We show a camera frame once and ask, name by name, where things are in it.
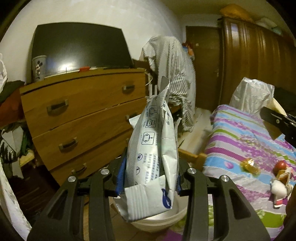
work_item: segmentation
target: wet wipes package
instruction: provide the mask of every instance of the wet wipes package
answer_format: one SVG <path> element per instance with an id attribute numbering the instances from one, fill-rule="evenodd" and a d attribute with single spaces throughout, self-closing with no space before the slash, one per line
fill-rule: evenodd
<path id="1" fill-rule="evenodd" d="M 176 129 L 168 103 L 169 80 L 162 78 L 160 93 L 145 107 L 128 144 L 124 192 L 116 199 L 120 214 L 136 221 L 172 208 L 178 176 Z"/>

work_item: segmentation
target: black tv screen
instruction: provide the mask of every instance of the black tv screen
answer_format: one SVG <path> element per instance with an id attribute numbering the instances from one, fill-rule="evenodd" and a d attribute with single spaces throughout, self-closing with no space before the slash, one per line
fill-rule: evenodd
<path id="1" fill-rule="evenodd" d="M 119 28 L 91 23 L 38 25 L 32 59 L 46 55 L 45 76 L 81 67 L 130 68 L 132 60 Z"/>

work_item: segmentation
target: wooden wardrobe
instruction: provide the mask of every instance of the wooden wardrobe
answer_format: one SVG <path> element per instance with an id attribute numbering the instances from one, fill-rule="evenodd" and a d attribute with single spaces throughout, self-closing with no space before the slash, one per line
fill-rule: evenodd
<path id="1" fill-rule="evenodd" d="M 223 71 L 219 104 L 229 104 L 243 77 L 296 93 L 296 48 L 256 24 L 222 18 Z"/>

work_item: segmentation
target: red fruit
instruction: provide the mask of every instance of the red fruit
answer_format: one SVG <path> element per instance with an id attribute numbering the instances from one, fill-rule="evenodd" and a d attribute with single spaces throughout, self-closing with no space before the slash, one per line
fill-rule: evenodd
<path id="1" fill-rule="evenodd" d="M 276 176 L 280 170 L 286 170 L 286 169 L 287 169 L 286 162 L 285 161 L 278 161 L 273 169 L 274 175 Z"/>

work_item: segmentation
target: metal handle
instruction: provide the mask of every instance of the metal handle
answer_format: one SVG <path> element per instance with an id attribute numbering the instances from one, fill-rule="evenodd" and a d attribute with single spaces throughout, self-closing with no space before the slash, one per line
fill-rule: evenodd
<path id="1" fill-rule="evenodd" d="M 123 91 L 133 90 L 134 88 L 135 88 L 135 85 L 125 85 L 122 87 Z"/>
<path id="2" fill-rule="evenodd" d="M 84 172 L 85 170 L 87 169 L 87 166 L 86 166 L 86 163 L 84 163 L 83 164 L 83 167 L 81 168 L 81 169 L 79 169 L 79 170 L 75 170 L 75 169 L 73 169 L 72 171 L 71 171 L 71 173 L 73 174 L 73 175 L 79 175 L 79 174 L 81 174 L 82 172 Z"/>
<path id="3" fill-rule="evenodd" d="M 133 117 L 135 117 L 135 116 L 137 116 L 137 115 L 138 115 L 137 112 L 132 113 L 131 115 L 126 115 L 126 120 L 128 121 L 128 119 L 133 118 Z"/>
<path id="4" fill-rule="evenodd" d="M 68 102 L 68 100 L 66 99 L 66 100 L 62 101 L 61 103 L 53 104 L 53 105 L 47 106 L 46 108 L 47 108 L 47 112 L 50 113 L 50 112 L 52 112 L 53 110 L 57 110 L 57 109 L 59 109 L 59 108 L 62 108 L 62 107 L 64 107 L 64 106 L 68 106 L 68 105 L 69 105 L 69 102 Z"/>
<path id="5" fill-rule="evenodd" d="M 59 144 L 59 149 L 60 149 L 60 151 L 62 151 L 64 149 L 66 149 L 66 148 L 69 148 L 71 146 L 74 146 L 77 143 L 78 143 L 78 140 L 77 140 L 77 137 L 75 137 L 75 138 L 73 138 L 72 141 L 70 141 L 70 142 L 68 142 L 66 144 Z"/>

